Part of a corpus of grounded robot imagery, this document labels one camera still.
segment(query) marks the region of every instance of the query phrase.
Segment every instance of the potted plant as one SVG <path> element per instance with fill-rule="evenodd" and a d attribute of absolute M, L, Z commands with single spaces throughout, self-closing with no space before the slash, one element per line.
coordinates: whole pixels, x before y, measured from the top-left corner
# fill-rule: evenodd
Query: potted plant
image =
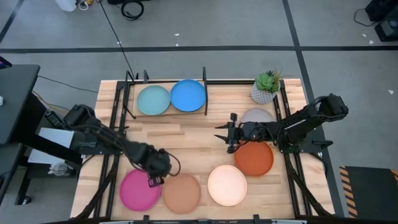
<path fill-rule="evenodd" d="M 280 89 L 281 72 L 276 69 L 261 73 L 251 89 L 251 98 L 259 104 L 272 102 Z"/>

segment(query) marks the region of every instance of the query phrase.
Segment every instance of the table leg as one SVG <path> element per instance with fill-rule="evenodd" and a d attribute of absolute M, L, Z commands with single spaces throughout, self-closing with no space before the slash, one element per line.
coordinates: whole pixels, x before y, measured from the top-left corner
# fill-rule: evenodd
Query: table leg
<path fill-rule="evenodd" d="M 18 195 L 15 201 L 16 205 L 26 205 L 32 201 L 32 199 L 26 196 L 27 189 L 30 184 L 29 169 L 26 170 L 21 186 L 19 187 Z"/>

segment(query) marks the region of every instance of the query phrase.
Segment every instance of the pink plate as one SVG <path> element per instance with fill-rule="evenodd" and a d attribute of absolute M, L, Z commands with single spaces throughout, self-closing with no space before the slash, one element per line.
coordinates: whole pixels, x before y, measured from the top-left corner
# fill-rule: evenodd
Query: pink plate
<path fill-rule="evenodd" d="M 128 209 L 138 212 L 152 208 L 160 199 L 162 186 L 149 187 L 146 172 L 133 170 L 120 185 L 120 199 Z"/>

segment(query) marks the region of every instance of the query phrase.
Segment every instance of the white paper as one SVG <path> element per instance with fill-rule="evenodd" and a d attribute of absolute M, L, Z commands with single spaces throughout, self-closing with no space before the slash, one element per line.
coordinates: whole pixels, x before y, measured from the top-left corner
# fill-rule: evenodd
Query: white paper
<path fill-rule="evenodd" d="M 58 143 L 61 146 L 70 147 L 70 143 L 73 138 L 73 131 L 52 129 L 52 128 L 41 128 L 39 136 L 48 139 L 52 142 Z M 65 162 L 65 160 L 57 158 L 55 156 L 50 156 L 45 152 L 33 149 L 30 153 L 28 162 L 39 163 L 39 164 L 57 164 L 59 162 Z"/>

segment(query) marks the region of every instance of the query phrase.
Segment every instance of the plate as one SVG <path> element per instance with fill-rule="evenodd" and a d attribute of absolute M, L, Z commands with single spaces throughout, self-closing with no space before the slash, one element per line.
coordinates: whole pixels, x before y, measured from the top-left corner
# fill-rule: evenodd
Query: plate
<path fill-rule="evenodd" d="M 271 122 L 276 121 L 270 112 L 261 108 L 252 108 L 247 110 L 242 118 L 241 123 L 245 122 Z"/>
<path fill-rule="evenodd" d="M 128 209 L 138 212 L 152 208 L 160 199 L 162 187 L 149 187 L 148 175 L 133 170 L 126 175 L 120 185 L 120 200 Z"/>
<path fill-rule="evenodd" d="M 192 212 L 200 201 L 200 185 L 189 174 L 167 178 L 163 185 L 163 201 L 167 208 L 177 214 Z"/>
<path fill-rule="evenodd" d="M 181 80 L 173 86 L 170 98 L 176 109 L 192 112 L 205 104 L 205 87 L 195 80 Z"/>
<path fill-rule="evenodd" d="M 207 188 L 215 202 L 224 206 L 234 206 L 243 200 L 248 184 L 238 168 L 222 165 L 211 172 Z"/>
<path fill-rule="evenodd" d="M 237 167 L 245 175 L 264 175 L 274 164 L 274 154 L 266 142 L 248 142 L 234 153 L 234 157 Z"/>
<path fill-rule="evenodd" d="M 137 97 L 137 107 L 146 115 L 159 115 L 170 105 L 169 92 L 159 85 L 144 88 Z"/>

